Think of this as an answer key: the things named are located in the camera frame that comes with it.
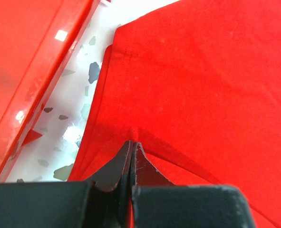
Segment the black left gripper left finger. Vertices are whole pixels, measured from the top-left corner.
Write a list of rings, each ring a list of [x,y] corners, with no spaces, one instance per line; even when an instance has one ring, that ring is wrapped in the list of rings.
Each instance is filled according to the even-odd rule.
[[[127,228],[133,143],[83,181],[0,183],[0,228]]]

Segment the red t shirt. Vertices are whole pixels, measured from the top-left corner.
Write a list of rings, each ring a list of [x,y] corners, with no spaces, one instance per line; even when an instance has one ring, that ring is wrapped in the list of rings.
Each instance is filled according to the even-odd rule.
[[[281,0],[180,0],[119,27],[69,179],[125,141],[175,184],[230,184],[281,228]]]

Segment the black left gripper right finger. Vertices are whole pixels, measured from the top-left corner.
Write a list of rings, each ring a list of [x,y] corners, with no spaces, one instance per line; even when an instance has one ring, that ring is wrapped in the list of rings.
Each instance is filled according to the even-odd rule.
[[[230,185],[176,186],[134,143],[130,180],[135,228],[276,228]]]

